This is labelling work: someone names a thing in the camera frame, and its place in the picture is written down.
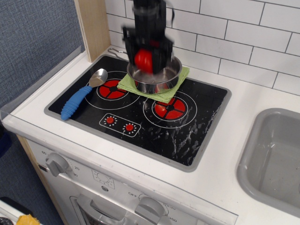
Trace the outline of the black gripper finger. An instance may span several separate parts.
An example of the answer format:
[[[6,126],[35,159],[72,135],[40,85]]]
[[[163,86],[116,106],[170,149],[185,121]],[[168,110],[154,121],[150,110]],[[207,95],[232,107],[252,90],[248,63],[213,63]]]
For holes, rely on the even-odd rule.
[[[135,55],[137,54],[139,47],[132,43],[125,43],[126,51],[128,54],[129,62],[135,65]]]
[[[158,49],[152,48],[152,73],[157,74],[163,68],[166,67],[167,63],[172,60],[173,49]]]

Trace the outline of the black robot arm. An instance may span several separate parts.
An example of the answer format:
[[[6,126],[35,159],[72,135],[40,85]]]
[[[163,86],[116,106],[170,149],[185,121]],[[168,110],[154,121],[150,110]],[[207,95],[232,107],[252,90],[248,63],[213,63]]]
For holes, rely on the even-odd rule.
[[[165,36],[166,2],[135,0],[134,27],[122,27],[131,65],[149,74],[166,67],[173,53],[173,41]]]

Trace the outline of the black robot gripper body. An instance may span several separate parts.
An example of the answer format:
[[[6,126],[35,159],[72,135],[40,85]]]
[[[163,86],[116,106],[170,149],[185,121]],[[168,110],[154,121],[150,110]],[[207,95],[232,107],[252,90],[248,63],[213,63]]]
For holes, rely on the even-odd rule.
[[[135,26],[122,27],[128,52],[137,52],[140,48],[173,51],[173,41],[165,35],[166,7],[133,7],[133,13]]]

